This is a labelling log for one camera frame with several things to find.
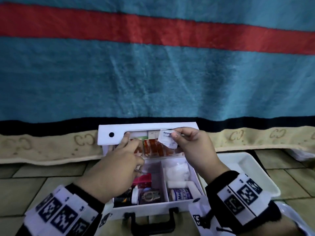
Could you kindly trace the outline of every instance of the right hand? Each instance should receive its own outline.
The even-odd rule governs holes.
[[[230,170],[215,152],[209,135],[192,127],[173,129],[174,141],[183,149],[187,162],[210,184],[215,178]]]

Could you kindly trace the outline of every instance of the black stripe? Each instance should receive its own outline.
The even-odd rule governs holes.
[[[34,137],[57,136],[72,132],[81,132],[98,129],[98,125],[130,124],[154,122],[197,122],[201,130],[219,132],[224,129],[237,129],[241,127],[265,130],[272,127],[315,127],[315,116],[309,117],[278,117],[271,119],[241,117],[224,121],[211,121],[203,118],[78,118],[51,123],[25,123],[17,120],[0,121],[0,134],[22,135],[29,134]]]

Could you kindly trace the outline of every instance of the hand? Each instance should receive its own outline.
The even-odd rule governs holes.
[[[142,157],[134,155],[141,141],[129,141],[129,136],[129,132],[125,133],[116,149],[108,152],[74,184],[103,203],[128,190],[133,180],[140,176],[135,172],[136,167],[144,164]]]
[[[172,138],[183,149],[187,162],[207,184],[230,170],[218,158],[212,141],[205,131],[192,127],[180,127],[174,130],[176,132],[171,133]]]

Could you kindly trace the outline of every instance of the red stripe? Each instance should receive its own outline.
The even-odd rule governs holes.
[[[315,32],[11,3],[0,5],[0,35],[315,54]]]

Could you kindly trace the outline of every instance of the left hand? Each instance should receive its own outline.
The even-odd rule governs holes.
[[[102,203],[128,190],[134,179],[140,176],[135,171],[136,167],[144,164],[144,159],[134,154],[142,142],[138,139],[129,141],[129,136],[129,132],[125,133],[116,149],[108,152],[74,184]]]

